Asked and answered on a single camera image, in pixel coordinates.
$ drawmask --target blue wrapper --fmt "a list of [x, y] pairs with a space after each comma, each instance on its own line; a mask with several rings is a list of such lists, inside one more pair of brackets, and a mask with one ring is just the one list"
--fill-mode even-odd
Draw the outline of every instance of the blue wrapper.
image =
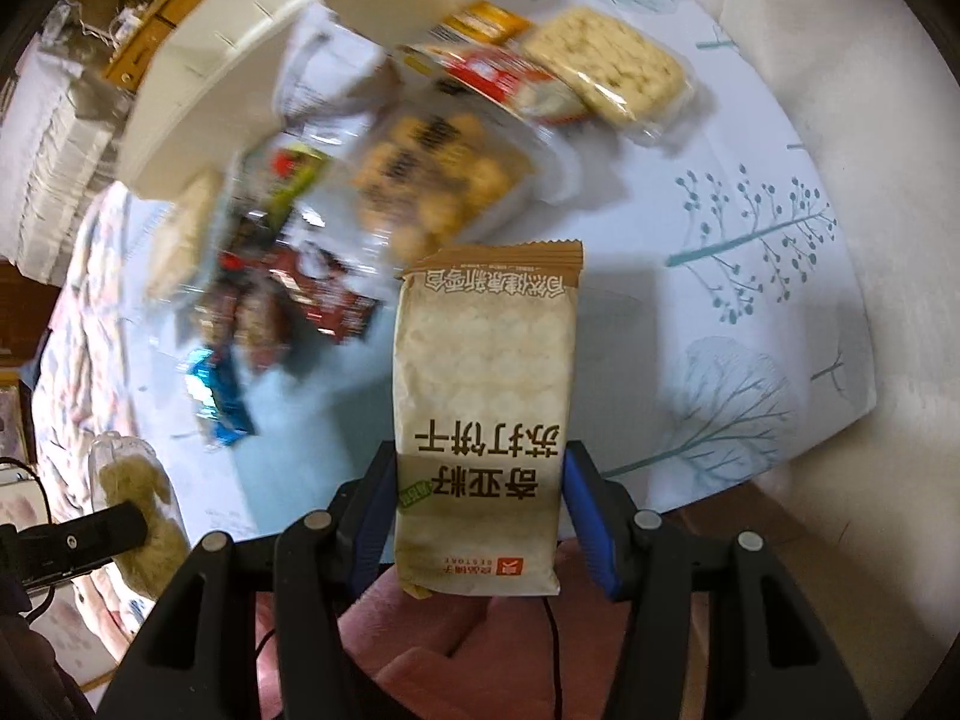
[[231, 446], [253, 433], [229, 348], [214, 351], [202, 347], [190, 352], [185, 372], [186, 389], [197, 401], [197, 418], [211, 446]]

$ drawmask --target bag of yellow snack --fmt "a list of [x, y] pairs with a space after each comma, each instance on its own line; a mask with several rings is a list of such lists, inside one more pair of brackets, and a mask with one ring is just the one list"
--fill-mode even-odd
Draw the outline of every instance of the bag of yellow snack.
[[555, 595], [580, 242], [463, 245], [403, 276], [395, 560], [422, 597]]

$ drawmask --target blue gripper pad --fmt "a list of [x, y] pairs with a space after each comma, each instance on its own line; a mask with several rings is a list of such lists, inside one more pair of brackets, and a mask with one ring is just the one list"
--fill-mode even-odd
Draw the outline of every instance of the blue gripper pad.
[[[623, 495], [616, 494], [614, 488]], [[626, 600], [635, 584], [630, 522], [637, 507], [620, 485], [601, 479], [582, 442], [566, 445], [563, 499], [590, 577], [608, 599]]]
[[383, 442], [353, 493], [338, 529], [338, 538], [352, 541], [347, 587], [359, 598], [376, 581], [383, 545], [397, 512], [397, 450]]

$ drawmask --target brown package seal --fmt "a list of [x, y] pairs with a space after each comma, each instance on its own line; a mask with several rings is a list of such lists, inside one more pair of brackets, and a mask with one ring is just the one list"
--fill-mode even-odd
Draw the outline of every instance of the brown package seal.
[[413, 595], [555, 595], [580, 242], [442, 250], [403, 276], [395, 559]]

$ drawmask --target silver screw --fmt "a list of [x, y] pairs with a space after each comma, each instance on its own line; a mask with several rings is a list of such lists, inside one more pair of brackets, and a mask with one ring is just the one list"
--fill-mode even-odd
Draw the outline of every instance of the silver screw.
[[763, 549], [763, 538], [759, 533], [753, 531], [744, 531], [736, 537], [736, 543], [743, 547], [747, 552], [760, 552]]
[[203, 537], [200, 546], [208, 552], [220, 552], [224, 546], [227, 546], [227, 534], [223, 531], [208, 533]]
[[634, 514], [634, 523], [641, 531], [656, 531], [664, 519], [652, 509], [641, 509]]
[[311, 531], [323, 531], [332, 524], [333, 517], [330, 517], [330, 512], [310, 512], [304, 517], [304, 525]]

